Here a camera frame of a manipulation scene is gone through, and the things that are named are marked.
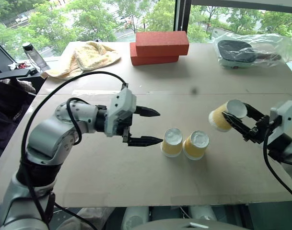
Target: paper cup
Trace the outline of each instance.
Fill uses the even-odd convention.
[[[183,152],[191,160],[200,160],[210,143],[209,136],[203,131],[193,132],[183,143]]]
[[[170,128],[164,135],[161,151],[167,157],[179,156],[182,152],[182,133],[177,128]]]
[[[226,102],[209,114],[209,123],[217,130],[227,132],[232,127],[226,119],[224,119],[223,112],[231,113],[237,118],[242,119],[247,115],[247,108],[244,103],[234,99]]]

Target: black cable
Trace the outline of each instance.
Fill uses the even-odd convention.
[[[107,74],[107,75],[110,75],[110,76],[113,76],[115,78],[117,78],[118,80],[120,80],[122,82],[122,84],[126,84],[126,82],[121,78],[119,77],[118,75],[114,74],[114,73],[110,73],[110,72],[106,72],[106,71],[95,71],[95,72],[89,72],[89,73],[84,73],[84,74],[81,74],[79,76],[76,76],[74,78],[71,78],[69,80],[67,80],[66,82],[62,83],[60,86],[58,86],[55,90],[53,90],[39,105],[38,107],[34,110],[34,112],[32,113],[32,115],[30,116],[30,119],[29,121],[27,122],[26,124],[26,127],[25,127],[25,130],[24,130],[24,133],[23,133],[23,137],[22,137],[22,142],[21,142],[21,165],[22,165],[22,168],[23,168],[23,175],[24,175],[24,178],[25,178],[25,182],[26,182],[26,185],[30,191],[30,195],[31,195],[31,198],[33,199],[35,205],[36,205],[36,208],[40,214],[40,217],[42,219],[43,222],[45,222],[45,224],[48,226],[48,229],[49,229],[49,225],[48,225],[48,222],[47,222],[47,219],[46,219],[46,216],[45,216],[45,212],[43,210],[43,208],[41,207],[40,205],[40,202],[39,202],[39,199],[38,197],[36,196],[36,193],[35,193],[35,190],[31,184],[31,179],[30,179],[30,175],[28,173],[28,169],[27,167],[25,166],[25,162],[26,162],[26,139],[27,139],[27,135],[28,135],[28,132],[30,130],[30,127],[31,127],[31,124],[32,124],[32,121],[34,120],[36,114],[38,113],[38,111],[41,109],[41,107],[57,92],[59,91],[61,88],[63,88],[65,85],[69,84],[70,82],[76,80],[76,79],[79,79],[79,78],[82,78],[82,77],[85,77],[85,76],[88,76],[88,75],[93,75],[93,74]]]
[[[58,207],[59,209],[63,210],[64,212],[67,212],[68,214],[78,218],[79,220],[83,221],[84,223],[88,224],[93,230],[98,230],[95,225],[93,225],[91,222],[89,222],[88,220],[84,219],[83,217],[80,217],[79,215],[75,214],[74,212],[69,211],[68,209],[63,208],[62,206],[60,206],[57,203],[54,203],[54,205],[56,207]]]
[[[282,179],[276,174],[276,172],[273,170],[269,163],[268,155],[267,155],[267,143],[269,140],[269,135],[270,135],[270,128],[267,128],[264,136],[264,142],[263,142],[263,157],[266,166],[268,167],[269,171],[273,176],[277,179],[277,181],[292,195],[292,190],[282,181]]]
[[[25,54],[26,54],[27,59],[29,59],[30,64],[31,64],[36,70],[41,70],[41,68],[40,68],[38,65],[36,65],[36,64],[31,60],[31,58],[30,58],[30,56],[28,55],[28,53],[25,53]]]
[[[66,102],[68,115],[69,115],[69,117],[70,117],[70,119],[71,119],[71,121],[72,121],[72,123],[73,123],[73,125],[74,125],[74,127],[75,127],[75,129],[76,129],[76,131],[77,131],[77,133],[78,133],[78,137],[79,137],[79,139],[78,139],[77,142],[75,142],[75,143],[73,144],[73,145],[77,145],[77,144],[79,144],[79,143],[81,142],[81,140],[82,140],[82,132],[81,132],[81,129],[80,129],[80,127],[79,127],[79,125],[78,125],[76,119],[74,118],[74,116],[73,116],[73,114],[72,114],[72,110],[71,110],[71,107],[70,107],[70,102],[72,102],[72,101],[84,102],[85,104],[89,104],[89,103],[87,103],[86,101],[84,101],[84,100],[82,100],[82,99],[80,99],[80,98],[77,98],[77,97],[71,97],[71,98],[69,98],[69,99],[67,100],[67,102]]]
[[[27,188],[30,191],[31,198],[32,198],[33,202],[35,203],[35,206],[36,206],[36,208],[37,208],[37,210],[39,212],[40,218],[46,224],[46,226],[48,227],[48,229],[50,229],[49,223],[48,223],[48,220],[47,220],[47,217],[45,215],[45,212],[44,212],[44,210],[41,207],[41,204],[39,202],[39,199],[38,199],[38,197],[37,197],[37,195],[35,193],[35,190],[34,190],[32,184],[31,184],[30,177],[28,176],[29,172],[28,172],[28,170],[27,170],[26,167],[22,167],[22,171],[23,171],[23,175],[25,177],[26,186],[27,186]]]
[[[181,212],[182,212],[183,215],[185,215],[189,219],[192,219],[192,217],[190,217],[190,215],[187,214],[181,206],[180,206],[180,210],[181,210]]]

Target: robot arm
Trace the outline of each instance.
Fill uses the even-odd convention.
[[[239,133],[245,141],[263,144],[266,130],[270,129],[268,141],[269,156],[280,162],[292,178],[292,138],[284,132],[292,125],[292,101],[272,107],[270,116],[264,115],[249,104],[245,104],[247,116],[256,121],[253,128],[247,127],[236,116],[223,112],[226,121]]]
[[[47,230],[47,225],[41,220],[26,186],[23,167],[28,169],[31,184],[45,211],[46,221],[50,221],[55,202],[52,190],[56,176],[72,146],[79,139],[79,131],[81,134],[98,131],[104,132],[107,137],[122,136],[123,142],[128,146],[144,147],[162,141],[148,136],[131,137],[129,129],[134,113],[141,116],[160,114],[153,109],[136,106],[136,96],[127,87],[123,87],[112,99],[109,109],[104,105],[94,106],[73,98],[70,110],[79,131],[69,116],[66,104],[60,104],[49,119],[41,122],[31,132],[26,160],[20,164],[18,172],[12,177],[1,205],[1,230]]]

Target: table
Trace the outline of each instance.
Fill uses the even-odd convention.
[[[160,146],[127,147],[121,137],[85,134],[64,162],[55,186],[57,202],[66,207],[127,207],[158,205],[238,204],[292,200],[266,168],[261,148],[245,142],[234,129],[221,133],[208,114],[230,99],[249,103],[265,114],[278,101],[292,100],[292,72],[286,65],[269,69],[222,69],[211,44],[190,44],[177,63],[133,67],[128,43],[110,43],[122,59],[106,68],[129,83],[137,104],[156,109],[159,117],[133,116],[134,136],[163,137],[170,127],[186,138],[194,130],[210,137],[206,155],[190,161],[183,154],[165,157]],[[32,110],[61,81],[48,79],[11,138],[0,159],[0,202],[19,164],[21,137]],[[53,96],[35,118],[33,127],[52,115],[74,94],[91,104],[109,106],[120,89],[109,76],[92,75],[69,84]],[[245,119],[248,125],[254,124]],[[292,137],[292,128],[287,132]],[[270,160],[292,188],[288,174]]]

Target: towel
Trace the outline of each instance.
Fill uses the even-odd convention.
[[[49,69],[41,74],[42,78],[55,77],[70,79],[85,70],[94,70],[111,65],[120,59],[120,54],[98,42],[72,42],[62,53],[57,69]]]

